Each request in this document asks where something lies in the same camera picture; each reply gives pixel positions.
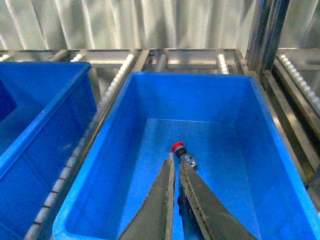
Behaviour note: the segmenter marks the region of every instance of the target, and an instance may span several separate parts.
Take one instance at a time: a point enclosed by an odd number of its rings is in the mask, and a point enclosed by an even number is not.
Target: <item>red cap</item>
[[[177,141],[175,144],[172,145],[171,147],[171,152],[175,152],[177,150],[177,148],[179,147],[184,147],[185,143],[183,141]]]

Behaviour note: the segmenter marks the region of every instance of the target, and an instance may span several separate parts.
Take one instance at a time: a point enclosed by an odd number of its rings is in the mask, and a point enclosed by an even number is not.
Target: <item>small object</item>
[[[171,151],[181,160],[181,163],[183,162],[183,160],[186,160],[194,170],[197,170],[197,161],[191,155],[191,153],[187,152],[185,143],[183,141],[177,141],[175,144],[173,144],[171,147]]]

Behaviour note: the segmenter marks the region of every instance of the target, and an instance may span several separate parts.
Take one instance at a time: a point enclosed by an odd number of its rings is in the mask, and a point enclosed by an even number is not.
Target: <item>bin bottom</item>
[[[256,238],[260,239],[244,156],[233,124],[167,119],[148,119],[139,146],[135,169],[122,208],[117,237],[143,203],[173,143],[183,141],[197,159],[197,173],[224,206]],[[175,157],[176,190],[173,239],[183,240],[179,216],[179,159]]]

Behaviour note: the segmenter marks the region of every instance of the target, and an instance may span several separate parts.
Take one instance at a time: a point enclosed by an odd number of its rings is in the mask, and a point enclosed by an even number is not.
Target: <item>metal frame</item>
[[[260,0],[251,29],[247,64],[260,78],[264,70],[271,70],[278,51],[281,31],[290,0]]]

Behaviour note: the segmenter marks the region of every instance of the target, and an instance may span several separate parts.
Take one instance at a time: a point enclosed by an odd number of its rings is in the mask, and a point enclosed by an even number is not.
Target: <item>blue bin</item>
[[[89,63],[0,64],[0,239],[23,239],[97,108]]]
[[[137,73],[125,81],[65,199],[54,239],[117,239],[177,141],[257,239],[320,238],[320,219],[252,78]],[[184,239],[177,204],[173,239]]]

